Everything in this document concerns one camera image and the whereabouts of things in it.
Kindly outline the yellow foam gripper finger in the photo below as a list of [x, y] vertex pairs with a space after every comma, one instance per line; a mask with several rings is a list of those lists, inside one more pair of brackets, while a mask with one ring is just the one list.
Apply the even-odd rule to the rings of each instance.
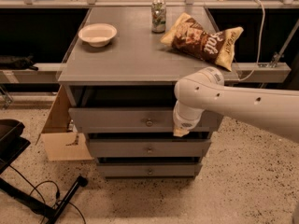
[[178, 126], [174, 126], [173, 135], [175, 137], [183, 137], [184, 135], [187, 135], [188, 133], [189, 133], [188, 130], [179, 128]]

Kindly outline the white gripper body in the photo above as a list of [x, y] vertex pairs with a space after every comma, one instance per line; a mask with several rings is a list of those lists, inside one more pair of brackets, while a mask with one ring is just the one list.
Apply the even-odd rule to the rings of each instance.
[[181, 130], [190, 131], [199, 123], [204, 110], [192, 108], [177, 101], [173, 110], [174, 126]]

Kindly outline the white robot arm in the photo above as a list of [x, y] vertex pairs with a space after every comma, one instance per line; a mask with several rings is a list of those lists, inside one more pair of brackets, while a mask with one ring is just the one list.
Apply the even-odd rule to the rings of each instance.
[[298, 224], [297, 91], [227, 87], [205, 68], [175, 86], [175, 121], [191, 129], [200, 115], [224, 117], [190, 190], [192, 224]]

